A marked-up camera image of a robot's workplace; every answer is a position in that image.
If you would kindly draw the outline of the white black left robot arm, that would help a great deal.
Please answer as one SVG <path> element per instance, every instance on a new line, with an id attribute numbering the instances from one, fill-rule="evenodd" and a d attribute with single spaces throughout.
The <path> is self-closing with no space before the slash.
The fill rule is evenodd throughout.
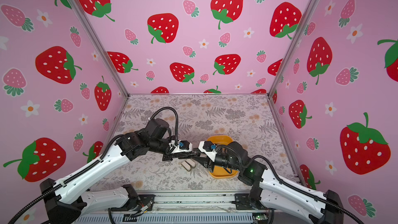
<path id="1" fill-rule="evenodd" d="M 40 188 L 50 224 L 71 224 L 81 215 L 102 209 L 117 211 L 138 210 L 144 207 L 131 185 L 110 191 L 89 192 L 89 188 L 117 168 L 147 152 L 160 153 L 164 161 L 198 156 L 188 141 L 178 141 L 170 133 L 169 124 L 162 119 L 151 119 L 146 127 L 135 132 L 115 136 L 104 152 L 84 167 L 58 180 L 47 179 Z"/>

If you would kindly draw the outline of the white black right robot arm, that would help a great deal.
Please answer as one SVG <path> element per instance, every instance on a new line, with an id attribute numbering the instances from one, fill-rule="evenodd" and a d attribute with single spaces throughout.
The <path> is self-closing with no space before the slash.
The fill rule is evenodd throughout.
<path id="1" fill-rule="evenodd" d="M 316 191 L 279 176 L 268 159 L 261 155 L 249 157 L 237 142 L 216 145 L 202 141 L 193 152 L 194 160 L 210 171 L 216 167 L 238 171 L 238 179 L 251 186 L 249 197 L 257 206 L 285 212 L 309 224 L 344 222 L 337 193 Z"/>

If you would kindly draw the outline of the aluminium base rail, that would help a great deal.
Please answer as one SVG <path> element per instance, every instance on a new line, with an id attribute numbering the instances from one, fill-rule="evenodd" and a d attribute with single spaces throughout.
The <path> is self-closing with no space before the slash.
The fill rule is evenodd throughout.
<path id="1" fill-rule="evenodd" d="M 265 206 L 253 206 L 247 192 L 172 192 L 140 195 L 148 209 L 101 210 L 77 224 L 311 224 L 310 212 L 273 192 Z"/>

